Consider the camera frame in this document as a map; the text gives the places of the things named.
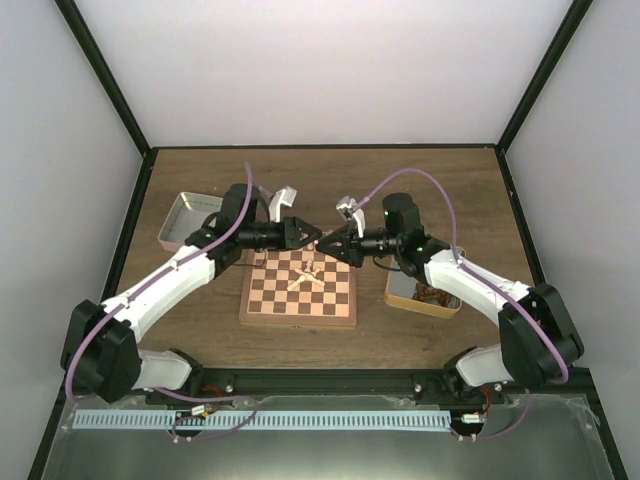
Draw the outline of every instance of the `black frame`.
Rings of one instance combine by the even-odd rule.
[[[516,188],[509,171],[506,154],[513,143],[518,131],[524,124],[531,108],[542,92],[547,80],[551,76],[556,64],[560,60],[564,50],[568,46],[573,34],[579,27],[593,0],[574,0],[569,7],[560,27],[551,41],[544,57],[542,58],[534,76],[532,77],[523,97],[509,120],[504,133],[497,144],[412,144],[412,145],[268,145],[268,146],[215,146],[215,147],[150,147],[144,133],[138,125],[133,112],[118,87],[118,84],[109,69],[100,49],[93,39],[91,32],[82,18],[82,14],[74,0],[55,0],[60,12],[67,21],[69,28],[76,37],[87,60],[91,64],[96,76],[100,80],[113,103],[120,119],[129,132],[133,142],[142,156],[142,164],[136,181],[133,196],[127,211],[124,225],[118,239],[116,252],[113,257],[109,275],[105,284],[102,298],[108,298],[116,294],[120,276],[122,274],[133,232],[142,208],[142,202],[147,190],[151,172],[159,150],[163,148],[216,148],[216,149],[279,149],[279,148],[493,148],[496,153],[498,166],[502,173],[505,188],[511,203],[513,215],[518,226],[520,238],[524,246],[529,268],[535,284],[544,282],[544,272],[531,233],[527,226],[526,218],[516,192]],[[375,391],[380,394],[415,396],[414,386],[417,382],[425,383],[429,377],[437,376],[442,370],[260,370],[258,375],[251,369],[221,369],[212,373],[216,378],[234,384],[237,393],[265,396],[269,394],[345,394],[345,388],[354,394],[370,393]],[[504,393],[522,391],[517,386],[505,386]],[[584,394],[593,413],[600,418],[598,432],[607,452],[609,464],[615,478],[628,478],[618,453],[613,435],[609,428],[600,398],[591,378],[591,373],[585,368],[572,368],[571,378],[566,385],[552,385],[544,387],[540,392],[548,394]],[[447,409],[465,409],[468,406],[455,402],[447,402],[437,399],[439,405]],[[36,454],[30,479],[41,478],[46,465],[51,442],[55,434],[62,409],[64,407],[64,389],[61,387],[56,399],[53,412],[44,432],[40,448]]]

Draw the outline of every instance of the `wooden tabletop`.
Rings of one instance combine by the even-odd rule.
[[[323,226],[341,225],[335,204],[344,195],[362,198],[399,168],[423,168],[451,196],[458,245],[467,257],[499,275],[531,284],[491,149],[176,149],[158,153],[119,291],[171,256],[157,236],[177,195],[186,191],[222,196],[232,183],[245,181],[245,161],[265,188],[291,185],[298,190],[287,214]],[[401,176],[381,190],[365,209],[368,227],[383,225],[382,198],[395,191],[413,196],[428,233],[450,241],[445,203],[417,175]],[[498,341],[495,325],[467,305],[450,320],[387,306],[387,272],[368,260],[357,272],[354,330],[240,325],[243,275],[244,268],[229,268],[192,293],[155,324],[141,347],[179,348],[211,367],[439,368],[465,348]]]

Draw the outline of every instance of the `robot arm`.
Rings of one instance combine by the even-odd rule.
[[[361,267],[367,256],[392,255],[407,276],[455,295],[499,328],[500,344],[470,348],[447,362],[445,370],[450,390],[459,394],[486,383],[511,380],[535,389],[556,378],[560,371],[526,319],[502,296],[465,270],[496,285],[524,307],[566,365],[582,356],[582,341],[555,288],[547,284],[530,287],[507,280],[455,255],[450,245],[425,234],[418,208],[406,193],[388,195],[382,204],[385,228],[361,232],[350,220],[321,239],[316,249],[355,267]]]
[[[137,285],[101,305],[88,300],[79,304],[71,315],[62,367],[69,368],[71,358],[88,333],[107,314],[115,312],[80,358],[75,379],[107,402],[118,400],[134,389],[183,388],[189,382],[195,362],[178,351],[138,350],[137,344],[145,333],[184,297],[237,262],[243,249],[293,250],[322,235],[321,230],[297,217],[281,218],[281,206],[290,206],[295,198],[295,190],[290,187],[285,189],[289,194],[287,201],[283,202],[282,196],[278,196],[277,204],[274,206],[272,202],[269,210],[281,221],[256,221],[259,192],[254,189],[240,227],[222,244],[198,255],[236,220],[246,189],[246,185],[233,185],[223,198],[215,226],[205,224],[193,232],[185,246]]]

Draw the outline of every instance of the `checkered board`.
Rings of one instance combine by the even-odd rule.
[[[269,325],[355,327],[355,273],[346,263],[314,250],[310,244],[288,252],[249,252],[245,273],[240,322]],[[320,269],[316,278],[324,287],[305,281],[293,291],[287,287],[299,277],[295,268],[304,270],[313,260],[313,269]]]

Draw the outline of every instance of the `white wall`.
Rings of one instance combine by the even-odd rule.
[[[548,280],[640,478],[640,3],[594,2],[509,151]]]
[[[0,466],[26,478],[72,308],[98,300],[140,157],[55,3],[0,4]]]
[[[78,0],[154,145],[496,142],[570,0]]]

